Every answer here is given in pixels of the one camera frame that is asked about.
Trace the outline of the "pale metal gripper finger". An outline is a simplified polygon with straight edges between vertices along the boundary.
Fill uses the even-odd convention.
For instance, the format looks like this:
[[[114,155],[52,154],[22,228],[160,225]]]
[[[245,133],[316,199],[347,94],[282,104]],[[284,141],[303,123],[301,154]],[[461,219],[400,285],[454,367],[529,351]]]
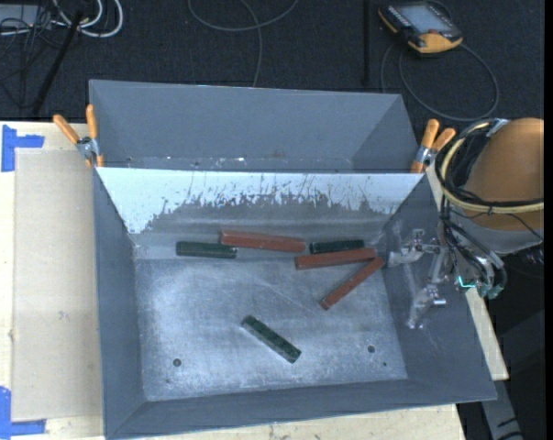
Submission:
[[[394,268],[412,264],[425,254],[437,255],[441,246],[435,242],[425,242],[426,231],[423,228],[414,228],[403,235],[400,228],[395,228],[387,249],[387,266]]]
[[[424,316],[435,308],[443,308],[447,300],[437,284],[415,285],[411,289],[411,301],[405,325],[409,329],[422,327]]]

